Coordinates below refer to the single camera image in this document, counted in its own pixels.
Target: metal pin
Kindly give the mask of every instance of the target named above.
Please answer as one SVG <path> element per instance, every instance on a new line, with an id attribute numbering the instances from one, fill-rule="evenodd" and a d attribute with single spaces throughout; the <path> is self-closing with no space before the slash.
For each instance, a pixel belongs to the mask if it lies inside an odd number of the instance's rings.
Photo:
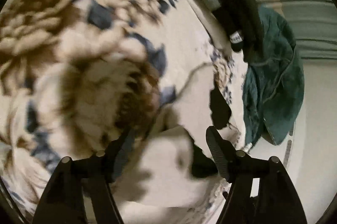
<path id="1" fill-rule="evenodd" d="M 227 199 L 228 192 L 227 192 L 227 191 L 223 191 L 223 192 L 222 192 L 222 196 L 223 196 L 225 199 Z"/>
<path id="2" fill-rule="evenodd" d="M 243 158 L 246 155 L 246 153 L 242 150 L 238 150 L 236 151 L 236 155 L 240 158 Z"/>
<path id="3" fill-rule="evenodd" d="M 68 163 L 69 161 L 70 161 L 70 157 L 64 157 L 61 160 L 62 163 Z"/>
<path id="4" fill-rule="evenodd" d="M 271 157 L 270 159 L 271 159 L 272 162 L 274 162 L 274 163 L 279 163 L 279 162 L 280 162 L 280 160 L 279 160 L 278 157 Z"/>
<path id="5" fill-rule="evenodd" d="M 105 155 L 105 152 L 103 151 L 103 150 L 101 150 L 101 151 L 98 151 L 97 153 L 96 153 L 96 156 L 97 157 L 102 157 L 102 156 L 104 156 Z"/>

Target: floral bedspread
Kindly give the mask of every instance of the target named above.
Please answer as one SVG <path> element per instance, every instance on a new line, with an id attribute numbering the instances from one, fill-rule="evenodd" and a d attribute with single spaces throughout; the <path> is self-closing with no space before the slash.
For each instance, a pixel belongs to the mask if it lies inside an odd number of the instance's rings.
<path id="1" fill-rule="evenodd" d="M 216 82 L 231 107 L 233 143 L 244 147 L 242 86 L 247 65 L 242 53 L 213 46 L 219 36 L 212 36 L 201 14 L 192 0 L 7 2 L 0 17 L 0 171 L 28 220 L 62 157 L 87 158 L 126 128 L 136 132 L 129 169 L 141 169 L 139 158 L 145 154 L 153 152 L 153 157 L 154 143 L 169 158 L 171 131 L 161 118 L 187 92 L 191 75 L 205 66 L 214 66 Z M 213 69 L 208 74 L 213 77 Z M 173 163 L 168 170 L 182 181 L 180 187 L 191 200 L 164 199 L 161 207 L 186 208 L 172 223 L 202 223 L 228 185 L 219 177 L 192 178 L 187 171 L 193 153 L 189 138 L 181 128 L 170 129 L 181 134 L 172 142 L 179 149 L 172 150 L 171 163 L 176 152 L 188 160 L 180 170 Z M 165 136 L 163 142 L 156 138 L 159 133 Z M 205 130 L 189 134 L 202 139 Z M 201 147 L 205 143 L 196 141 Z M 205 149 L 203 153 L 210 157 Z M 152 164 L 160 165 L 160 160 L 158 155 Z M 155 190 L 143 189 L 141 197 L 121 192 L 119 181 L 126 181 L 126 174 L 116 175 L 116 198 L 156 206 Z M 144 173 L 138 175 L 142 180 Z M 151 176 L 144 179 L 151 181 Z"/>

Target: teal towel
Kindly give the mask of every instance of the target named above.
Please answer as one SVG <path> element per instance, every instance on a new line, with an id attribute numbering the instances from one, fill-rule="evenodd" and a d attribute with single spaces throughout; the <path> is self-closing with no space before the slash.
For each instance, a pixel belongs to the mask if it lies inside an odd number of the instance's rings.
<path id="1" fill-rule="evenodd" d="M 292 128 L 304 96 L 303 65 L 287 21 L 272 9 L 259 8 L 264 29 L 263 55 L 248 65 L 243 89 L 246 144 L 264 131 L 279 145 Z"/>

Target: green cloth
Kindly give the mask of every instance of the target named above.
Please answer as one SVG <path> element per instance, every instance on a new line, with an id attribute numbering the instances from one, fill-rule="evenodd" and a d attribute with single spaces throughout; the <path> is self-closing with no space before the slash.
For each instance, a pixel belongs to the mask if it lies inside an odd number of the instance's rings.
<path id="1" fill-rule="evenodd" d="M 304 74 L 294 34 L 277 12 L 259 8 L 263 55 L 249 63 L 243 89 L 246 144 L 264 131 L 279 145 L 292 128 L 304 96 Z"/>

